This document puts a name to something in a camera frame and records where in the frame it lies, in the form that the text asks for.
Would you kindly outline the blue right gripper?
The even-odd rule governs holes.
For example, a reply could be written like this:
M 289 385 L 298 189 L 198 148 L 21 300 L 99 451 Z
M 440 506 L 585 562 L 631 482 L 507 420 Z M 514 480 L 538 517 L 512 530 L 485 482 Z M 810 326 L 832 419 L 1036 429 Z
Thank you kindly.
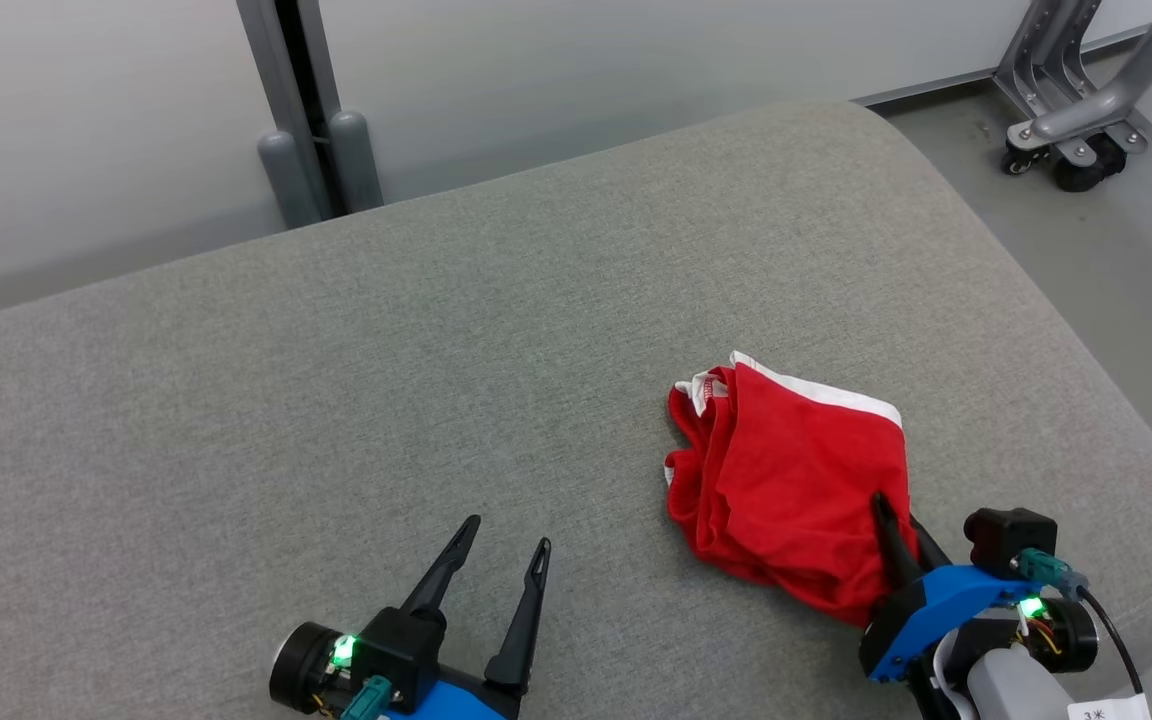
M 1051 673 L 1091 669 L 1100 637 L 1079 591 L 1085 578 L 1066 564 L 1014 564 L 1002 575 L 954 564 L 914 515 L 900 516 L 886 493 L 870 497 L 879 556 L 890 594 L 870 611 L 859 644 L 870 682 L 905 682 L 948 634 L 964 630 L 980 647 L 1034 626 L 1030 652 Z

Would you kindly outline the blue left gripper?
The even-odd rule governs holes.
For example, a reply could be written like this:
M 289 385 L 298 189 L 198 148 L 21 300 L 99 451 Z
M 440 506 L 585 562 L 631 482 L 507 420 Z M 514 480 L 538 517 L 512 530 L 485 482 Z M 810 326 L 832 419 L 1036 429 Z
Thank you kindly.
M 380 611 L 361 632 L 297 626 L 271 666 L 271 700 L 324 719 L 517 719 L 538 646 L 552 543 L 538 541 L 506 637 L 483 673 L 471 675 L 439 660 L 440 611 L 480 524 L 480 515 L 467 516 L 401 607 Z

